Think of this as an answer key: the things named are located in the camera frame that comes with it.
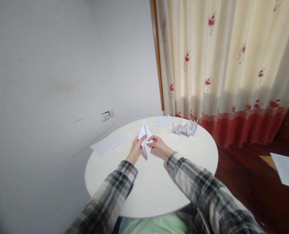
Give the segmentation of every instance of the plaid shirt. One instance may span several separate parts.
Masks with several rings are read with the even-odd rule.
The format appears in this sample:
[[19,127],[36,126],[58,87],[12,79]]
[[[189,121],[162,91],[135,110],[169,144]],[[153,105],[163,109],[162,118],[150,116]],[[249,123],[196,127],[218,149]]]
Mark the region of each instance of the plaid shirt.
[[[265,233],[252,213],[211,172],[177,152],[172,153],[167,166],[191,200],[190,205],[177,212],[187,223],[190,233]],[[66,233],[112,233],[137,173],[131,163],[122,161]]]

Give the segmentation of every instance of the hand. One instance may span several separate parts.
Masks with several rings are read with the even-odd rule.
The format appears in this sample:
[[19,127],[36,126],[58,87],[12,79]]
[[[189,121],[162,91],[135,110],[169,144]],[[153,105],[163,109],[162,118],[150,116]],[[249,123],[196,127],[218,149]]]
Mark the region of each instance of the hand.
[[136,138],[132,142],[131,152],[125,159],[126,161],[130,162],[133,165],[136,164],[142,149],[141,143],[145,140],[145,138],[146,135],[144,135],[140,140],[138,140],[138,136],[136,136]]
[[164,141],[156,136],[151,136],[148,141],[154,140],[152,143],[148,143],[147,146],[151,148],[157,148],[166,158],[169,158],[170,155],[174,152],[171,148],[169,148]]

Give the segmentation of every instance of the shirt sleeve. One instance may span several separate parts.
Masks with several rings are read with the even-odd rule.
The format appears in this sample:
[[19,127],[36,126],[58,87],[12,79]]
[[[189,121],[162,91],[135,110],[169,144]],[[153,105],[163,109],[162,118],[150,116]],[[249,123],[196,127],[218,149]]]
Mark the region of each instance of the shirt sleeve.
[[205,168],[171,154],[167,161],[174,180],[210,222],[214,233],[265,233],[253,214]]
[[122,205],[131,192],[137,169],[122,161],[104,180],[83,212],[65,233],[112,233]]

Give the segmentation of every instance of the floral curtain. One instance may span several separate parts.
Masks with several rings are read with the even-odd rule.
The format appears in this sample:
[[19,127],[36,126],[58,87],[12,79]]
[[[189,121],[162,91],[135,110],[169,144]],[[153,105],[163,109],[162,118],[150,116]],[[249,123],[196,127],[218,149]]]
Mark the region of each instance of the floral curtain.
[[158,0],[165,114],[225,148],[271,142],[289,107],[289,0]]

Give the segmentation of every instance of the person's right hand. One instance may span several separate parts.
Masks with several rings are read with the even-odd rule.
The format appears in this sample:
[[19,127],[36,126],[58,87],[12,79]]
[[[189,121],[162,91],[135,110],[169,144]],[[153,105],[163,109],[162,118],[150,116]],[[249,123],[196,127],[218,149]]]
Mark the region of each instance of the person's right hand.
[[160,137],[153,135],[148,139],[148,141],[151,140],[153,140],[153,142],[147,143],[147,146],[158,149],[165,157],[169,158],[170,155],[174,152],[164,143],[164,141]]

